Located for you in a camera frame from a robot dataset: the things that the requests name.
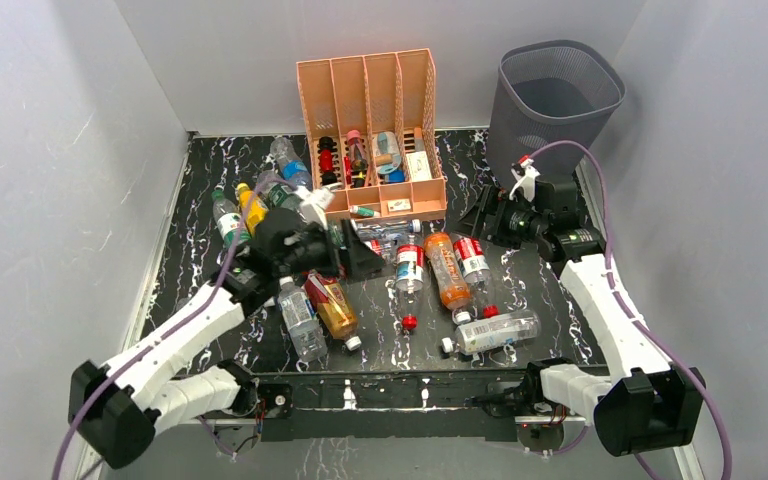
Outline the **grey mesh waste bin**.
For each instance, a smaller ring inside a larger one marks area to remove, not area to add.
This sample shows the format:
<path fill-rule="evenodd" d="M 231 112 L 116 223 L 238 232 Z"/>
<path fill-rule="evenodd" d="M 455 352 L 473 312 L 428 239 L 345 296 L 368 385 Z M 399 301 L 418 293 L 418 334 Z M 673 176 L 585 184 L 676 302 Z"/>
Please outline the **grey mesh waste bin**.
<path fill-rule="evenodd" d="M 592 47 L 552 40 L 515 48 L 498 66 L 486 161 L 499 185 L 515 183 L 511 167 L 556 141 L 592 146 L 626 87 Z"/>

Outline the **red label bottle red cap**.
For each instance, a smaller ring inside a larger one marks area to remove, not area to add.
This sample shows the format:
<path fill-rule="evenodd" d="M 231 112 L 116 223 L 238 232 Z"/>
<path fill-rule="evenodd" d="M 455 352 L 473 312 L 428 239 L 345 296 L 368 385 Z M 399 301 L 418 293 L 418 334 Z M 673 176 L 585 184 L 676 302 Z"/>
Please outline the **red label bottle red cap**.
<path fill-rule="evenodd" d="M 414 239 L 408 239 L 396 251 L 396 289 L 401 326 L 412 331 L 419 324 L 424 302 L 425 252 Z"/>

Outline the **peach desk organizer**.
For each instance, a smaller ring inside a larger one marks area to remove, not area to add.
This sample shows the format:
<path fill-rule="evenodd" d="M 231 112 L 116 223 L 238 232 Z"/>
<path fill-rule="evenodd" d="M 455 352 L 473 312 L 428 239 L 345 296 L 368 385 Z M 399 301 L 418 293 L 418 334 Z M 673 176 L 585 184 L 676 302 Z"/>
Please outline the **peach desk organizer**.
<path fill-rule="evenodd" d="M 446 178 L 435 143 L 436 67 L 429 49 L 346 56 L 300 61 L 296 65 L 297 87 L 305 134 L 309 145 L 313 182 L 321 184 L 317 143 L 332 137 L 334 148 L 334 200 L 326 210 L 332 221 L 363 218 L 349 207 L 362 205 L 381 213 L 380 220 L 444 218 L 448 202 Z M 358 130 L 367 154 L 368 172 L 364 187 L 352 188 L 346 135 Z M 399 168 L 405 181 L 386 184 L 376 173 L 373 161 L 375 135 L 392 131 L 402 155 Z M 433 179 L 412 182 L 404 166 L 407 153 L 426 151 Z M 409 212 L 389 213 L 387 201 L 407 198 Z"/>

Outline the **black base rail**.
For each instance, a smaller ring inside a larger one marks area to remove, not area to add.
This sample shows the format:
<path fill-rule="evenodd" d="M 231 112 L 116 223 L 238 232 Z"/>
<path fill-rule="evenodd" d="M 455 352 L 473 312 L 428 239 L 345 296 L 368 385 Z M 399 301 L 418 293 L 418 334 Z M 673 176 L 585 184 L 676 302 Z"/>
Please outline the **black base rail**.
<path fill-rule="evenodd" d="M 265 376 L 263 439 L 482 438 L 554 449 L 580 434 L 570 408 L 514 393 L 523 368 L 309 372 Z"/>

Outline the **blue round object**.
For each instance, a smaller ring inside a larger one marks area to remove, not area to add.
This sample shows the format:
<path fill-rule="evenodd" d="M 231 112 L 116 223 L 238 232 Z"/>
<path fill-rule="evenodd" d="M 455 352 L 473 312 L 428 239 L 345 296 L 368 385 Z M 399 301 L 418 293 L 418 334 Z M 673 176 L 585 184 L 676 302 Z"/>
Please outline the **blue round object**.
<path fill-rule="evenodd" d="M 385 176 L 386 184 L 397 184 L 405 181 L 405 173 L 400 170 L 394 170 Z"/>

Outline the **orange drink bottle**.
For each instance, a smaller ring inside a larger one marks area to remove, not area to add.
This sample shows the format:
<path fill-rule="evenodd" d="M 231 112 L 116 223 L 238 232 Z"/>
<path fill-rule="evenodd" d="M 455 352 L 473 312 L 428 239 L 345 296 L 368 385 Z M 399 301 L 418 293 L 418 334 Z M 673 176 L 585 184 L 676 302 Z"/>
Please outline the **orange drink bottle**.
<path fill-rule="evenodd" d="M 456 325 L 469 323 L 472 320 L 468 311 L 471 292 L 457 264 L 449 235 L 444 232 L 428 235 L 424 241 L 424 249 L 443 306 L 452 313 L 452 320 Z"/>

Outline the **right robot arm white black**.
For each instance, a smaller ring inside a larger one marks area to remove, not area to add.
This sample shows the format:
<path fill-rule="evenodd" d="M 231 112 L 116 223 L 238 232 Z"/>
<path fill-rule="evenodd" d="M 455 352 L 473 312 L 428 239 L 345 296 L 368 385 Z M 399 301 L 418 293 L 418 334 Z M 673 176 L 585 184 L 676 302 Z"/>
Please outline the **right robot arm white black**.
<path fill-rule="evenodd" d="M 556 406 L 583 417 L 615 456 L 685 446 L 693 439 L 704 380 L 683 368 L 641 331 L 643 323 L 618 274 L 609 270 L 607 241 L 579 210 L 570 177 L 527 179 L 515 192 L 486 185 L 458 230 L 507 247 L 536 245 L 584 314 L 606 360 L 602 376 L 559 357 L 531 361 L 520 382 L 496 382 L 471 404 L 493 416 Z"/>

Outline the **yellow juice bottle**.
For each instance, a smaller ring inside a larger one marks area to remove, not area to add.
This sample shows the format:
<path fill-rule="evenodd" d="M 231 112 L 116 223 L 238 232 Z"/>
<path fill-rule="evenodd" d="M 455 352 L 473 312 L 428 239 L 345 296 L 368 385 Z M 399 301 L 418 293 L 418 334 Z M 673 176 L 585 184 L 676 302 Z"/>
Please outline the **yellow juice bottle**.
<path fill-rule="evenodd" d="M 244 224 L 249 234 L 254 236 L 256 228 L 262 223 L 268 213 L 268 207 L 247 183 L 239 183 L 236 186 L 236 195 Z"/>

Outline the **white carton box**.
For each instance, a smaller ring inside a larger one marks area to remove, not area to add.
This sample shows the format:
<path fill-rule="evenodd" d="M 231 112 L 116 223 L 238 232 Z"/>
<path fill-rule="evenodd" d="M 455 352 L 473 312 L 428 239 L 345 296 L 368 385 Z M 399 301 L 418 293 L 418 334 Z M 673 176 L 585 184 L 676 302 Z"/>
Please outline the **white carton box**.
<path fill-rule="evenodd" d="M 404 166 L 408 171 L 408 176 L 412 182 L 433 179 L 433 173 L 426 151 L 407 153 L 404 157 Z"/>

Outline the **gold red tea bottle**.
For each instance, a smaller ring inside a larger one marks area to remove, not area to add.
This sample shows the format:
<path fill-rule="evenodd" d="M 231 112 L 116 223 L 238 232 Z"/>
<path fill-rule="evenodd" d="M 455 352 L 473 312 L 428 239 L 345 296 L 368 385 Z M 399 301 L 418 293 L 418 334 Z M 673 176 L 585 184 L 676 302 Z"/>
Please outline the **gold red tea bottle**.
<path fill-rule="evenodd" d="M 359 349 L 358 318 L 339 280 L 310 271 L 304 289 L 330 336 L 342 341 L 349 351 Z"/>

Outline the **clear bottle red blue label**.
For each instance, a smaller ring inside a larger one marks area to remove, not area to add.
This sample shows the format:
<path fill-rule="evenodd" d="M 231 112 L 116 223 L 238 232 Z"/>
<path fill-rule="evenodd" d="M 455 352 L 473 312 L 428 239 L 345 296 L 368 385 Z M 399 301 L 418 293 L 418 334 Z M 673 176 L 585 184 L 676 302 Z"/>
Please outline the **clear bottle red blue label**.
<path fill-rule="evenodd" d="M 396 263 L 397 246 L 394 240 L 372 239 L 365 241 L 365 244 L 377 255 L 379 255 L 388 265 Z"/>

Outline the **red label cola bottle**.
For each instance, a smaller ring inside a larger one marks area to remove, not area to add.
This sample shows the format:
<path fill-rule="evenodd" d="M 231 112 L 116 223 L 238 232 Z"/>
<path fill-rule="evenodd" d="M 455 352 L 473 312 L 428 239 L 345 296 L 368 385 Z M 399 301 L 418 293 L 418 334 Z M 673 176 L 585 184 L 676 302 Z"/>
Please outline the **red label cola bottle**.
<path fill-rule="evenodd" d="M 498 315 L 496 286 L 480 242 L 468 236 L 457 235 L 453 246 L 477 317 L 485 319 Z"/>

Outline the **clear water bottle white cap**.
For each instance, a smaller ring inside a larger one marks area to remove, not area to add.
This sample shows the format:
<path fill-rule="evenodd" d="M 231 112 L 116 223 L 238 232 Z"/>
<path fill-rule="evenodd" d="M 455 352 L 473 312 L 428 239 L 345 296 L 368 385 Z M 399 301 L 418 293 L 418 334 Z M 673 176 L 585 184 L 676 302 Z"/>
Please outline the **clear water bottle white cap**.
<path fill-rule="evenodd" d="M 277 304 L 299 360 L 315 361 L 327 354 L 327 345 L 319 320 L 306 291 L 295 284 L 294 278 L 279 279 Z"/>

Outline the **red black dumbbell toy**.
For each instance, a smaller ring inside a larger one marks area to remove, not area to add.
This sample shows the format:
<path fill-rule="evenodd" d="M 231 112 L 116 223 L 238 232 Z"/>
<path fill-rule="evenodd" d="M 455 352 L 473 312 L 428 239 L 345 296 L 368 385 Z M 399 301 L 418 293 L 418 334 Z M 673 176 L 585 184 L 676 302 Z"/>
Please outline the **red black dumbbell toy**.
<path fill-rule="evenodd" d="M 337 182 L 333 163 L 335 145 L 335 141 L 329 136 L 321 137 L 317 143 L 318 165 L 321 184 L 323 186 L 335 184 Z"/>

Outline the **clear bottle white label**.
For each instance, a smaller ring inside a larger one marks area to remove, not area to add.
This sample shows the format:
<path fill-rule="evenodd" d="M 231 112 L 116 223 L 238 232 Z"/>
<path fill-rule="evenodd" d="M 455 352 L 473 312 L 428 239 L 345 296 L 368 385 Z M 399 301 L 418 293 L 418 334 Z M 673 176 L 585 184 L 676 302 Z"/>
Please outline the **clear bottle white label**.
<path fill-rule="evenodd" d="M 530 309 L 517 310 L 458 326 L 441 340 L 445 354 L 470 356 L 537 338 L 542 324 Z"/>

